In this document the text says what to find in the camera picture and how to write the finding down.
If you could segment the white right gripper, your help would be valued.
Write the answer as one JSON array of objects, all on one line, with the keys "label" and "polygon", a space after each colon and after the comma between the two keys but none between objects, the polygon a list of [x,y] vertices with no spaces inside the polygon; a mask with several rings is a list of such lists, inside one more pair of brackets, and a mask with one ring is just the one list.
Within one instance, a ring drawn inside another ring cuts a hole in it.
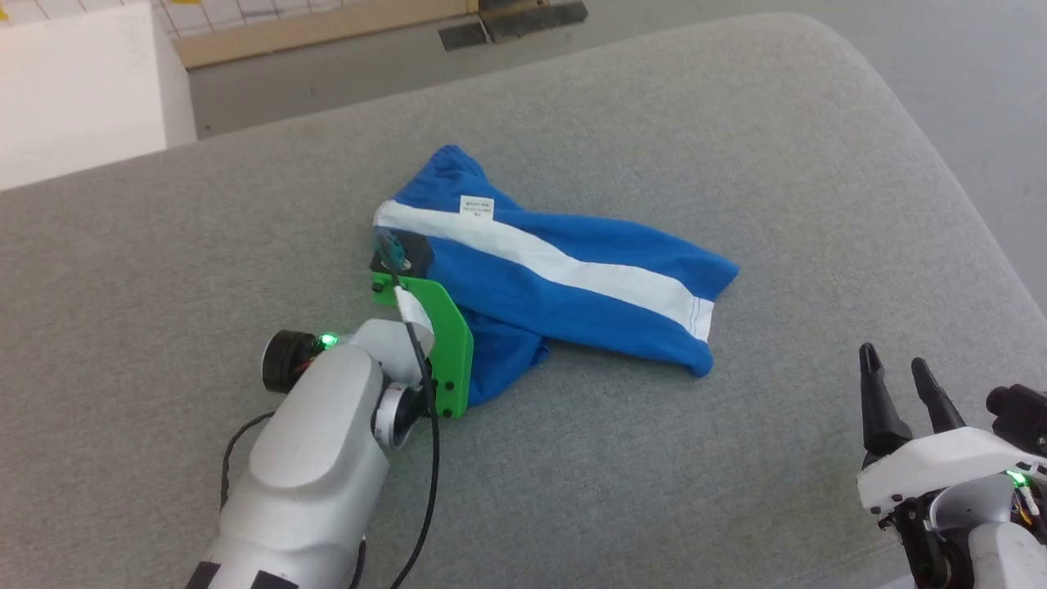
[{"label": "white right gripper", "polygon": [[864,509],[890,514],[906,499],[1004,472],[1045,481],[1043,456],[966,426],[925,358],[912,359],[911,373],[934,434],[914,440],[887,391],[885,369],[874,344],[860,346],[859,362],[866,458],[879,458],[856,475]]}]

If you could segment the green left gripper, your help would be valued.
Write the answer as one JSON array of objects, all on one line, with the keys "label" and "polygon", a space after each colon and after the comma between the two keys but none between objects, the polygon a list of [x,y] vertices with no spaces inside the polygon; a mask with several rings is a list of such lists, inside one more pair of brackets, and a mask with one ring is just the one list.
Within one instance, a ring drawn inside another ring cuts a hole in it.
[{"label": "green left gripper", "polygon": [[435,380],[435,409],[441,417],[460,418],[469,403],[474,336],[443,285],[402,277],[400,286],[396,290],[388,273],[371,276],[375,302],[395,307],[415,325]]}]

